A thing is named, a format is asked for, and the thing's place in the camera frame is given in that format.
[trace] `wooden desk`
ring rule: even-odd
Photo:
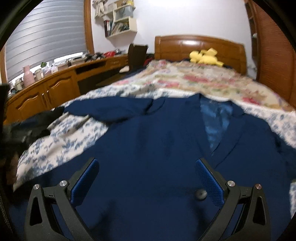
[[[81,95],[78,82],[128,64],[127,55],[71,66],[21,90],[7,101],[5,123],[25,120]]]

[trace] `jacket button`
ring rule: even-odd
[[[198,189],[196,190],[195,192],[195,198],[198,200],[198,201],[203,201],[205,200],[207,197],[207,192],[205,189]]]

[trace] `headboard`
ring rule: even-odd
[[[244,46],[228,40],[198,35],[170,35],[155,37],[155,59],[180,61],[194,51],[214,48],[219,61],[230,65],[237,72],[246,74],[247,61]]]

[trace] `blue jacket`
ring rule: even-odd
[[[91,115],[110,127],[80,156],[29,184],[56,185],[89,157],[97,158],[100,172],[76,209],[98,240],[197,240],[218,211],[209,198],[195,199],[202,185],[194,165],[202,157],[226,180],[262,185],[272,240],[290,221],[296,152],[265,121],[232,102],[217,103],[200,94],[156,100],[105,97],[75,101],[65,112]]]

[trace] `pink vase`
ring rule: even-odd
[[[34,83],[34,75],[33,73],[30,71],[30,66],[27,65],[24,67],[24,86],[28,87],[29,85]]]

